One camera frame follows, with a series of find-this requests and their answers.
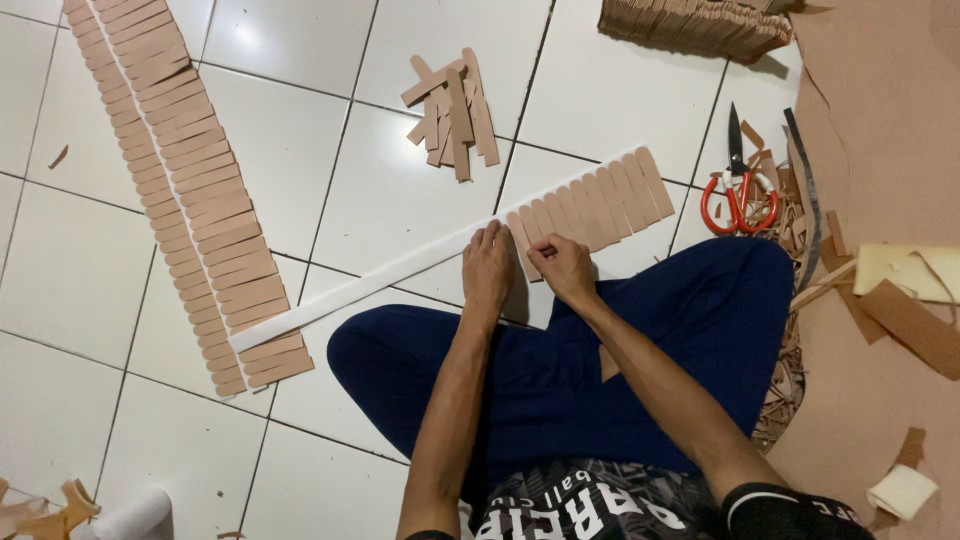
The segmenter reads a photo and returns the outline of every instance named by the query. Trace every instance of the navy blue pants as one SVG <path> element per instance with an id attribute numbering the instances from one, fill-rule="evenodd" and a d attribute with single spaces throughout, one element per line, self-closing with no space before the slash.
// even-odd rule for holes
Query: navy blue pants
<path id="1" fill-rule="evenodd" d="M 683 366 L 750 434 L 777 360 L 793 292 L 773 242 L 716 238 L 629 278 L 598 282 L 625 321 Z M 408 458 L 459 315 L 384 306 L 350 318 L 327 359 L 367 417 Z M 599 338 L 556 301 L 547 330 L 494 333 L 463 499 L 554 457 L 595 457 L 696 472 L 622 375 L 601 383 Z"/>

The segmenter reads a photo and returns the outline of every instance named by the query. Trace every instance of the white tape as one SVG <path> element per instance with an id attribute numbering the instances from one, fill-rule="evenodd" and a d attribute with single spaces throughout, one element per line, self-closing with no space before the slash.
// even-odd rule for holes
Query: white tape
<path id="1" fill-rule="evenodd" d="M 622 157 L 626 153 L 632 153 L 635 148 L 634 146 L 632 149 L 621 152 L 618 156 Z M 595 172 L 598 168 L 607 166 L 611 161 L 593 165 L 591 168 L 569 180 L 555 184 L 539 193 L 531 195 L 526 198 L 526 202 L 524 203 L 514 205 L 509 209 L 501 210 L 495 215 L 476 221 L 456 233 L 449 234 L 403 257 L 388 262 L 362 278 L 353 282 L 344 283 L 318 297 L 301 303 L 298 307 L 280 313 L 276 317 L 266 320 L 254 327 L 240 331 L 229 337 L 230 346 L 237 353 L 242 353 L 268 339 L 316 321 L 341 307 L 362 300 L 378 290 L 384 289 L 396 282 L 401 282 L 449 258 L 454 258 L 464 251 L 464 247 L 469 244 L 473 233 L 475 233 L 477 229 L 487 227 L 487 224 L 490 223 L 491 220 L 499 219 L 501 223 L 506 223 L 508 213 L 516 211 L 521 206 L 528 204 L 534 199 L 539 199 L 547 193 L 556 191 L 561 186 L 567 185 L 587 173 Z"/>

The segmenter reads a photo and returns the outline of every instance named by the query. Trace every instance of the scissors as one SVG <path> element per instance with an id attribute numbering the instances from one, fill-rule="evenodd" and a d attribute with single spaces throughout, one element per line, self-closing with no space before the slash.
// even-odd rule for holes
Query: scissors
<path id="1" fill-rule="evenodd" d="M 720 181 L 723 183 L 724 191 L 727 194 L 727 202 L 730 204 L 731 224 L 729 227 L 720 227 L 710 217 L 707 209 L 707 203 L 710 193 L 717 185 L 716 177 L 710 179 L 707 189 L 700 199 L 700 215 L 704 218 L 704 223 L 708 229 L 715 233 L 733 233 L 741 231 L 742 233 L 756 233 L 773 225 L 777 219 L 778 195 L 773 184 L 767 177 L 761 173 L 751 173 L 750 167 L 743 162 L 743 137 L 740 134 L 740 118 L 736 115 L 736 107 L 730 103 L 730 124 L 727 127 L 727 148 L 730 152 L 730 167 L 723 171 Z M 742 176 L 743 182 L 740 184 L 740 200 L 737 201 L 736 192 L 733 190 L 734 176 Z M 747 194 L 750 193 L 750 182 L 756 179 L 770 200 L 770 208 L 763 220 L 752 226 L 747 223 Z"/>

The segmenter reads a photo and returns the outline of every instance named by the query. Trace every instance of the scissors blade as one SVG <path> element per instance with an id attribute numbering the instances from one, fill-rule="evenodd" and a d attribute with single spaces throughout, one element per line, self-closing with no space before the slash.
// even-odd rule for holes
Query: scissors blade
<path id="1" fill-rule="evenodd" d="M 743 135 L 740 133 L 740 118 L 736 115 L 736 107 L 733 103 L 730 103 L 727 149 L 730 151 L 730 170 L 734 176 L 750 171 L 750 167 L 743 163 Z"/>

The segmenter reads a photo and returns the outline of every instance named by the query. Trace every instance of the hand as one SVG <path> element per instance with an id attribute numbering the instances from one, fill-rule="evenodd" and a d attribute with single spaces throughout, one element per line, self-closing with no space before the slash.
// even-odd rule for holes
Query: hand
<path id="1" fill-rule="evenodd" d="M 598 298 L 587 246 L 551 233 L 531 244 L 527 257 L 554 294 L 575 311 Z"/>
<path id="2" fill-rule="evenodd" d="M 510 228 L 494 219 L 486 229 L 477 229 L 464 249 L 464 311 L 478 309 L 494 324 L 514 284 L 510 238 Z"/>

